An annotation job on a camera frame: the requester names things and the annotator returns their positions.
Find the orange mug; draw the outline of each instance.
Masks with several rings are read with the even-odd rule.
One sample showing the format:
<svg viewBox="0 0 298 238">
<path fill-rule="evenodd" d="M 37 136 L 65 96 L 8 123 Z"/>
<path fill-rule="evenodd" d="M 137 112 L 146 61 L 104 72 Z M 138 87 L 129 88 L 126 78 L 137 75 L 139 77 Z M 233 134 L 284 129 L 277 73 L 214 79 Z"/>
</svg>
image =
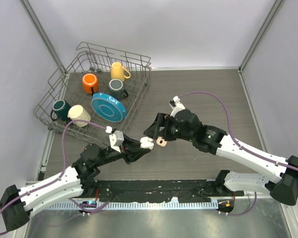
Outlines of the orange mug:
<svg viewBox="0 0 298 238">
<path fill-rule="evenodd" d="M 95 74 L 87 73 L 82 78 L 83 89 L 86 93 L 94 94 L 98 91 L 98 78 Z"/>
</svg>

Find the small beige object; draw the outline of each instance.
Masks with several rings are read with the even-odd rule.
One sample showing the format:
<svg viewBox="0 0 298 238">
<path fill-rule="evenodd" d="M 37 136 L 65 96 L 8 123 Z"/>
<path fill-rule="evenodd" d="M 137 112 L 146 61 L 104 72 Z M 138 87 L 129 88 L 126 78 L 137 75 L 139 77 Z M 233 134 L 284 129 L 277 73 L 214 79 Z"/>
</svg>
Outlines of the small beige object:
<svg viewBox="0 0 298 238">
<path fill-rule="evenodd" d="M 90 114 L 85 110 L 85 108 L 83 108 L 82 105 L 75 105 L 73 107 L 71 107 L 71 109 L 69 110 L 69 114 L 68 117 L 72 120 L 87 120 L 90 121 Z M 88 123 L 86 122 L 81 122 L 81 121 L 76 121 L 74 122 L 75 125 L 77 125 L 78 127 L 83 127 L 86 126 Z"/>
<path fill-rule="evenodd" d="M 158 146 L 165 147 L 167 145 L 167 141 L 165 141 L 162 137 L 158 137 L 156 141 Z"/>
</svg>

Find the mug handle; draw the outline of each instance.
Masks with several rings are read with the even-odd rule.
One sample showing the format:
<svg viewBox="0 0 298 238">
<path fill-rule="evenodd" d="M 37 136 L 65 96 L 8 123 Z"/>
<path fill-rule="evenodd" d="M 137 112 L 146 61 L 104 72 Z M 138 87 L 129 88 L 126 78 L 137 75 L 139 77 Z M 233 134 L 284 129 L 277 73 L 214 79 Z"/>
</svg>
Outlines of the mug handle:
<svg viewBox="0 0 298 238">
<path fill-rule="evenodd" d="M 129 76 L 124 75 L 124 77 L 125 78 L 130 78 L 131 77 L 130 72 L 125 67 L 123 67 L 123 70 L 126 71 L 129 74 Z"/>
<path fill-rule="evenodd" d="M 124 89 L 124 95 L 123 95 L 123 97 L 124 98 L 128 98 L 128 96 L 129 96 L 128 92 Z"/>
<path fill-rule="evenodd" d="M 50 118 L 51 118 L 52 121 L 56 121 L 56 120 L 58 120 L 58 118 L 56 118 L 56 119 L 53 119 L 53 118 L 52 118 L 52 114 L 53 114 L 53 112 L 54 112 L 54 111 L 51 110 Z"/>
</svg>

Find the gray mug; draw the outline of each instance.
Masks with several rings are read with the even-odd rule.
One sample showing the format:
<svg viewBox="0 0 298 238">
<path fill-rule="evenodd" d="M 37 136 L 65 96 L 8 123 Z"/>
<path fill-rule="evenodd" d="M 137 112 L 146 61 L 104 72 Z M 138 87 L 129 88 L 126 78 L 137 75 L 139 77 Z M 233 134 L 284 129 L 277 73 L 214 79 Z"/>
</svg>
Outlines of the gray mug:
<svg viewBox="0 0 298 238">
<path fill-rule="evenodd" d="M 124 89 L 124 84 L 120 79 L 114 78 L 109 82 L 108 85 L 109 95 L 115 99 L 120 100 L 122 98 L 128 98 L 128 93 Z"/>
</svg>

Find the teal mug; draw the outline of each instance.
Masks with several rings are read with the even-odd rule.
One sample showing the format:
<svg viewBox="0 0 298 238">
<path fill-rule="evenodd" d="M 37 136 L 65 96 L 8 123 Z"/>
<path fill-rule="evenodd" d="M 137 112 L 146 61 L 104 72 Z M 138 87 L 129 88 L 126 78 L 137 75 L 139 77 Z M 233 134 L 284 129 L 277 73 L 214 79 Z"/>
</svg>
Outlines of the teal mug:
<svg viewBox="0 0 298 238">
<path fill-rule="evenodd" d="M 108 84 L 108 89 L 108 94 L 117 100 L 128 98 L 128 92 L 124 89 L 124 84 L 120 79 L 112 79 Z"/>
<path fill-rule="evenodd" d="M 50 117 L 52 121 L 56 121 L 58 119 L 63 120 L 63 121 L 69 121 L 71 119 L 68 118 L 68 113 L 69 110 L 71 109 L 71 106 L 68 104 L 67 101 L 65 100 L 57 100 L 53 105 L 52 105 L 52 111 L 50 114 Z M 52 114 L 55 113 L 57 118 L 54 119 L 52 118 Z"/>
</svg>

